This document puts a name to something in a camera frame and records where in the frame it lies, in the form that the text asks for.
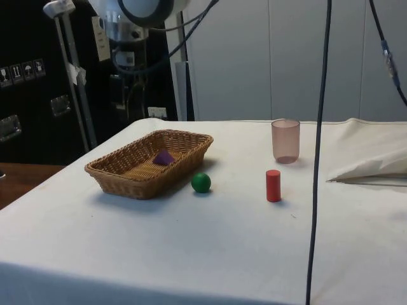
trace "purple block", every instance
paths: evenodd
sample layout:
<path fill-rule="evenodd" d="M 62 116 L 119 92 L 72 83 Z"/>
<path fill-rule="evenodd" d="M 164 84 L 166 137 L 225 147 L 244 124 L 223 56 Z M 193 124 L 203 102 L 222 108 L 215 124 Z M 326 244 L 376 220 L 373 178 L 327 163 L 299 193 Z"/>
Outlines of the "purple block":
<path fill-rule="evenodd" d="M 153 163 L 168 166 L 174 161 L 175 159 L 170 155 L 170 153 L 163 149 L 162 151 L 160 151 L 157 157 L 155 157 Z"/>

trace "gray wall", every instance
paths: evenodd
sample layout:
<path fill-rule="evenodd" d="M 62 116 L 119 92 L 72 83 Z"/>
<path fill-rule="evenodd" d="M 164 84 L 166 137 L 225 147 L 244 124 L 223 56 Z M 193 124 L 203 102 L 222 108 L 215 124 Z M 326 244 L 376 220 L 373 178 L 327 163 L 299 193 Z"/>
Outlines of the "gray wall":
<path fill-rule="evenodd" d="M 407 1 L 375 2 L 407 91 Z M 333 3 L 324 119 L 407 120 L 367 0 Z M 188 43 L 196 118 L 315 120 L 325 17 L 326 0 L 221 0 Z"/>

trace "green sphere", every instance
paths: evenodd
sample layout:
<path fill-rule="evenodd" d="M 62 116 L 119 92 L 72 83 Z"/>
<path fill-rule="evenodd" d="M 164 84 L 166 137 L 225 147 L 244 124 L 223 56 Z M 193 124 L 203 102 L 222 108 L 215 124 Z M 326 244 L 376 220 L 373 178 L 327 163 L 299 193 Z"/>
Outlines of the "green sphere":
<path fill-rule="evenodd" d="M 206 173 L 198 173 L 192 178 L 192 187 L 197 193 L 205 194 L 209 193 L 210 181 L 209 176 Z"/>

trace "cable connector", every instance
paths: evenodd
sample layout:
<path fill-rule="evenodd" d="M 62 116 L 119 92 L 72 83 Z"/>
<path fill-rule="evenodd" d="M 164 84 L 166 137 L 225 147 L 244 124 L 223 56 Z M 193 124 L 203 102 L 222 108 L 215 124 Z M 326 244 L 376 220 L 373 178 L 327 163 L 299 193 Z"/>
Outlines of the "cable connector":
<path fill-rule="evenodd" d="M 399 73 L 397 71 L 396 63 L 393 59 L 393 54 L 390 52 L 389 46 L 386 40 L 382 41 L 383 56 L 385 59 L 385 65 L 389 72 L 390 77 L 393 79 L 393 82 L 396 87 L 400 86 Z"/>

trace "plastic cup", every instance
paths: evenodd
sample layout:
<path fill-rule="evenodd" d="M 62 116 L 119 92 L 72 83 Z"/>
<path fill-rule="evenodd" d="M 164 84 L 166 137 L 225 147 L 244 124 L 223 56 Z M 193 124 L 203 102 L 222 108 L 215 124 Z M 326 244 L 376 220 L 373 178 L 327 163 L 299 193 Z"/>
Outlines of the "plastic cup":
<path fill-rule="evenodd" d="M 278 119 L 272 123 L 273 155 L 278 163 L 290 164 L 300 156 L 300 122 Z"/>

